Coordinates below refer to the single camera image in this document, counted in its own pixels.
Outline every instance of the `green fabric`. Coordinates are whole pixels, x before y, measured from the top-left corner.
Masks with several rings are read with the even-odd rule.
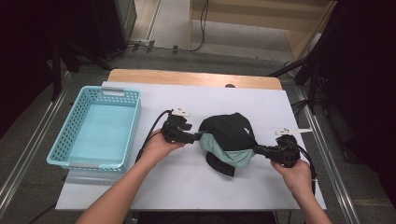
[[[203,133],[199,144],[201,145],[201,148],[213,153],[217,158],[219,158],[219,160],[224,161],[233,167],[247,166],[250,158],[255,155],[251,148],[241,149],[238,151],[224,151],[211,133]]]

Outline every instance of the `white table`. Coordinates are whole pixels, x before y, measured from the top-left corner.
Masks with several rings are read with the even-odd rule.
[[[130,166],[154,120],[166,109],[182,107],[191,113],[188,123],[196,132],[203,119],[239,112],[250,120],[257,142],[276,145],[275,131],[297,129],[284,91],[105,82],[104,86],[139,89],[142,110]],[[300,146],[304,142],[295,135]],[[119,175],[69,172],[56,209],[84,210],[103,194]],[[319,204],[326,208],[317,186]],[[213,170],[198,143],[174,151],[145,179],[131,209],[148,210],[290,210],[299,209],[282,177],[264,156],[256,155],[248,167],[229,177]]]

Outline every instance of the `wire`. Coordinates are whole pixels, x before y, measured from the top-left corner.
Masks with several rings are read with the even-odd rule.
[[[316,191],[316,179],[317,179],[317,171],[315,169],[314,163],[311,160],[311,157],[309,156],[308,152],[303,149],[302,147],[300,147],[299,145],[291,142],[291,141],[287,141],[287,140],[277,140],[279,142],[283,142],[283,143],[287,143],[287,144],[291,144],[292,146],[297,147],[300,152],[304,155],[304,157],[306,157],[306,159],[309,162],[309,169],[311,170],[311,178],[312,178],[312,192],[315,194]]]
[[[33,218],[29,224],[35,223],[39,218],[41,218],[42,216],[44,216],[46,213],[48,213],[48,211],[50,211],[51,209],[55,208],[56,203],[49,206],[48,208],[46,208],[46,210],[42,211],[40,214],[38,214],[35,218]]]
[[[295,63],[294,61],[287,61],[283,64],[283,67],[288,66],[290,63]],[[286,76],[290,77],[290,78],[295,78],[298,72],[296,72],[296,70],[291,69],[289,72],[286,73]]]
[[[157,135],[157,134],[159,134],[159,133],[163,133],[163,131],[160,131],[160,132],[158,132],[158,133],[155,133],[155,134],[151,135],[151,136],[149,137],[148,141],[149,141],[152,137],[154,137],[155,135]]]
[[[303,108],[308,104],[308,100],[302,100],[299,101],[297,103],[291,104],[291,109],[293,111],[294,114],[294,118],[296,119],[297,124],[299,123],[299,114],[300,112],[303,110]],[[314,100],[315,104],[321,104],[321,100],[320,99],[315,99]]]
[[[144,151],[144,148],[145,148],[145,146],[146,146],[146,143],[155,135],[151,135],[151,133],[152,133],[152,131],[154,130],[154,128],[155,128],[155,126],[157,125],[157,123],[158,123],[158,121],[163,117],[163,115],[164,114],[170,114],[170,113],[172,113],[172,111],[173,110],[165,110],[165,111],[163,111],[161,114],[160,114],[160,116],[158,116],[158,118],[154,121],[154,123],[153,123],[153,125],[151,126],[151,129],[149,130],[149,132],[148,132],[148,135],[147,135],[147,137],[146,137],[146,139],[145,139],[145,142],[143,143],[143,146],[140,148],[140,150],[139,150],[139,152],[137,153],[137,156],[136,156],[136,160],[134,161],[134,163],[136,163],[139,159],[140,159],[140,157],[142,156],[142,154],[143,154],[143,151]]]
[[[277,212],[276,211],[274,212],[274,215],[275,215],[275,223],[278,224],[279,223],[279,218],[277,217]]]
[[[291,223],[291,211],[289,211],[288,224]]]
[[[207,18],[207,10],[208,9],[209,9],[209,0],[206,0],[204,7],[202,9],[202,12],[201,12],[201,19],[200,19],[202,39],[201,39],[200,45],[196,49],[169,49],[169,48],[148,47],[148,46],[141,46],[139,48],[142,48],[142,49],[169,49],[172,51],[187,51],[187,52],[198,51],[199,49],[201,49],[205,46],[205,27],[206,27],[206,18]]]
[[[325,95],[327,82],[328,79],[325,76],[318,76],[318,86],[317,86],[318,93]]]
[[[128,45],[131,47],[128,47],[126,49],[120,50],[118,52],[112,53],[115,54],[114,57],[104,61],[104,63],[109,63],[111,61],[113,61],[114,59],[116,59],[118,56],[120,56],[121,53],[128,51],[130,49],[132,50],[137,50],[137,49],[167,49],[167,50],[172,50],[172,51],[188,51],[188,52],[194,52],[194,51],[198,51],[199,49],[203,48],[205,45],[205,27],[206,27],[206,17],[207,17],[207,10],[209,9],[209,0],[205,1],[204,7],[202,9],[201,12],[201,19],[200,19],[200,23],[201,23],[201,32],[202,32],[202,39],[201,39],[201,44],[196,48],[196,49],[169,49],[169,48],[162,48],[162,47],[148,47],[148,46],[139,46],[138,44],[132,44],[132,45]],[[88,62],[82,62],[79,61],[81,64],[94,64],[94,63],[88,63]]]

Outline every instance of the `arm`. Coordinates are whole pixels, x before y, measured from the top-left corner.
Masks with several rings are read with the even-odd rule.
[[[298,160],[292,168],[283,167],[274,161],[271,161],[271,164],[283,176],[294,200],[303,210],[306,223],[331,223],[312,193],[311,173],[309,165],[305,161]]]
[[[153,132],[139,161],[78,219],[77,223],[122,223],[134,196],[149,171],[173,150],[184,144],[165,142],[162,134]]]

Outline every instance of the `basket handle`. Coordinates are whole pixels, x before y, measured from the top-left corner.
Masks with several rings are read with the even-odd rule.
[[[104,95],[125,96],[124,89],[118,87],[101,87]]]
[[[78,163],[78,162],[71,162],[69,167],[73,168],[92,168],[92,169],[99,169],[99,164],[92,164],[92,163]]]

